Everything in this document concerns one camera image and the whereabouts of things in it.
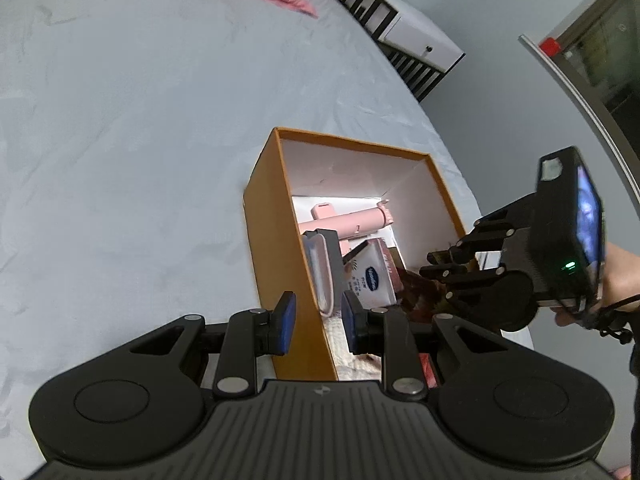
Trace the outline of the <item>person right hand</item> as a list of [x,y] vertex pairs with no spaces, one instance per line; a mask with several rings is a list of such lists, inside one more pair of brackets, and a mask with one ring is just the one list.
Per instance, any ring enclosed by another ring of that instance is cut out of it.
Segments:
[[[640,292],[639,256],[611,242],[607,242],[603,269],[601,300],[590,308],[590,313],[596,313],[601,308],[638,296]],[[620,306],[618,310],[631,313],[631,329],[638,332],[639,299]],[[562,308],[552,308],[552,311],[555,313],[555,323],[559,326],[567,326],[576,322],[576,318]]]

